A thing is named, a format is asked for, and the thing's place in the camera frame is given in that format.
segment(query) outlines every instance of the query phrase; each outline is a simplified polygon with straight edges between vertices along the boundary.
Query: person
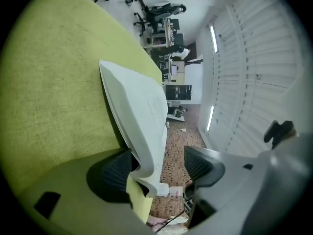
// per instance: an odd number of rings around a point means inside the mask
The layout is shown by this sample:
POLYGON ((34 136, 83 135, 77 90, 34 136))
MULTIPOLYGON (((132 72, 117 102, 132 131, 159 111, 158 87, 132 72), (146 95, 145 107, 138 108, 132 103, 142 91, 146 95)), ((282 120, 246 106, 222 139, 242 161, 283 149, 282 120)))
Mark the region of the person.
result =
POLYGON ((178 107, 168 107, 167 114, 173 115, 177 118, 180 118, 184 112, 187 112, 188 109, 179 105, 178 107))
POLYGON ((174 52, 172 57, 180 57, 181 60, 184 60, 190 53, 189 49, 184 48, 182 52, 174 52))

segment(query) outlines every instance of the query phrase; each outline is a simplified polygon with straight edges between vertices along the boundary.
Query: fluorescent light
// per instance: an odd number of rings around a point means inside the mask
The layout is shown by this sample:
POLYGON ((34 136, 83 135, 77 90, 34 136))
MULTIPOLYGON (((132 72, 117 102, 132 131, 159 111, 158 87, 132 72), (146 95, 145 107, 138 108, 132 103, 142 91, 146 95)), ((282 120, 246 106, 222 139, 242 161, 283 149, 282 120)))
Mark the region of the fluorescent light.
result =
POLYGON ((212 39, 213 39, 213 46, 214 46, 214 51, 218 52, 219 50, 217 49, 217 44, 216 44, 216 37, 215 37, 215 32, 213 26, 211 26, 211 34, 212 34, 212 39))
POLYGON ((207 125, 207 131, 210 129, 211 121, 212 121, 212 116, 213 116, 213 111, 214 111, 214 106, 211 106, 211 112, 210 112, 210 118, 209 118, 209 123, 207 125))

